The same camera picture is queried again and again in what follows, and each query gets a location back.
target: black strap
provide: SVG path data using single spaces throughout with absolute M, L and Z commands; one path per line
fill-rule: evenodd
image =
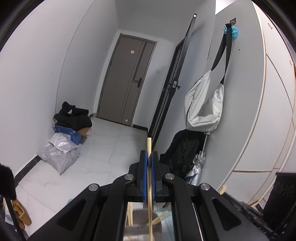
M 231 29 L 231 24 L 230 23 L 227 23 L 225 24 L 226 28 L 227 28 L 227 31 L 226 31 L 226 34 L 223 34 L 223 38 L 222 38 L 222 41 L 221 41 L 221 44 L 220 44 L 220 47 L 218 49 L 218 52 L 217 52 L 217 55 L 216 55 L 216 58 L 214 60 L 214 63 L 213 63 L 213 66 L 212 66 L 212 69 L 215 69 L 216 66 L 218 65 L 220 59 L 222 58 L 222 55 L 224 53 L 224 50 L 225 50 L 225 47 L 226 47 L 226 63 L 225 63 L 225 72 L 224 72 L 224 76 L 221 80 L 221 84 L 224 84 L 224 78 L 225 78 L 225 74 L 226 74 L 226 70 L 227 70 L 227 67 L 228 67 L 228 63 L 229 63 L 229 59 L 230 59 L 230 53 L 231 53 L 231 46 L 232 46 L 232 29 Z

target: blue cardboard box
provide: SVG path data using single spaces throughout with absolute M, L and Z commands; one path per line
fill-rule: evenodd
M 79 145 L 81 140 L 81 134 L 77 131 L 74 131 L 71 128 L 62 127 L 62 126 L 55 126 L 55 132 L 62 132 L 64 133 L 65 137 L 69 138 L 71 141 L 73 141 L 76 145 Z

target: wall hook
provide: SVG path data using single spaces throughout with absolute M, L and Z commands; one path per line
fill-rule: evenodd
M 235 24 L 237 23 L 237 18 L 231 19 L 231 20 L 229 21 L 229 23 L 230 23 L 231 25 L 235 25 Z

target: ceiling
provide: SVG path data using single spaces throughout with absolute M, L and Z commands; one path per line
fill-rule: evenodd
M 144 11 L 160 18 L 179 18 L 192 15 L 206 0 L 138 0 L 135 10 Z

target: glass door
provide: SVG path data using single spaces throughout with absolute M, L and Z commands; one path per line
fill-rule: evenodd
M 152 138 L 152 148 L 155 146 L 157 138 L 159 136 L 160 130 L 162 128 L 165 116 L 168 112 L 171 100 L 176 92 L 176 89 L 179 89 L 178 85 L 179 76 L 182 70 L 186 52 L 188 49 L 189 41 L 192 35 L 194 23 L 196 19 L 196 14 L 193 15 L 189 28 L 186 32 L 185 38 L 177 45 L 170 68 L 168 70 L 165 83 L 152 119 L 152 123 L 149 129 L 148 136 Z

